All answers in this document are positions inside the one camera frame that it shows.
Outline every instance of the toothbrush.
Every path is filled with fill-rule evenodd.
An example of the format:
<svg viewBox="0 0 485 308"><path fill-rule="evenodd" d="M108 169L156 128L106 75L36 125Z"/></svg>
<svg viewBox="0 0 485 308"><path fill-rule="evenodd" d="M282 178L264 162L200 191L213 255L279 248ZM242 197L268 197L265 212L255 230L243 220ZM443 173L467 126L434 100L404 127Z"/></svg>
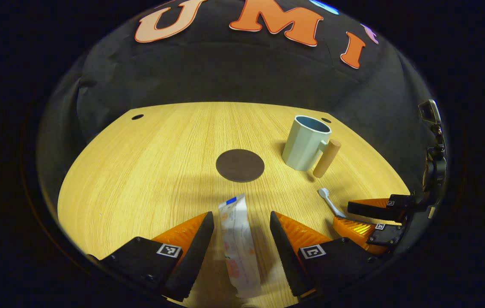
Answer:
<svg viewBox="0 0 485 308"><path fill-rule="evenodd" d="M328 195L330 194L330 191L328 191L327 189L325 188L321 188L318 190L318 194L324 198L324 200L326 200L326 202L328 203L328 205L330 205L330 208L332 208L332 211L334 212L334 214L336 214L336 216L340 216L340 217L343 217L343 218L347 218L340 210L338 210L334 204L332 203L332 201L330 201L330 199L328 198Z"/></svg>

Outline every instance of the round coaster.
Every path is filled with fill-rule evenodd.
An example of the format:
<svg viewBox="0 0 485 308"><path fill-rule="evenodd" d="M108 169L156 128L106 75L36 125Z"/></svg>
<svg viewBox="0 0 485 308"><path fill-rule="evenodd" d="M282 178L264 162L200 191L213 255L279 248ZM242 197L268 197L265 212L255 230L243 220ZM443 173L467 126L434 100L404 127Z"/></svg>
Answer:
<svg viewBox="0 0 485 308"><path fill-rule="evenodd" d="M250 182L262 175L265 164L262 158L249 150L228 150L215 162L222 177L234 182Z"/></svg>

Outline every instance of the toothpaste packaging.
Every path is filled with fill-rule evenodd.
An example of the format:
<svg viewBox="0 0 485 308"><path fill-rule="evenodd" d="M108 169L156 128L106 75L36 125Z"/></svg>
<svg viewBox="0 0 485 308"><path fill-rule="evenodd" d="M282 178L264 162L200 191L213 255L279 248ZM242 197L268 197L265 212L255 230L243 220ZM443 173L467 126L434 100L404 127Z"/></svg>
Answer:
<svg viewBox="0 0 485 308"><path fill-rule="evenodd" d="M237 297L252 298L262 293L256 249L248 223L246 195L238 195L219 205L225 263Z"/></svg>

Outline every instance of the light blue mug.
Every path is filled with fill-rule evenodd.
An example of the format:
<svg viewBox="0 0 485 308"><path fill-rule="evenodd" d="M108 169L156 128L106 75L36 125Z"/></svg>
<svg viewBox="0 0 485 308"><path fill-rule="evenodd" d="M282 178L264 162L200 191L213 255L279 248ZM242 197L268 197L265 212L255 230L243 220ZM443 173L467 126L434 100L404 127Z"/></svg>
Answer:
<svg viewBox="0 0 485 308"><path fill-rule="evenodd" d="M322 158L313 171L315 177L322 177L341 147L339 142L329 140L331 135L332 129L323 122L306 115L296 115L282 160L295 170L307 171L322 152Z"/></svg>

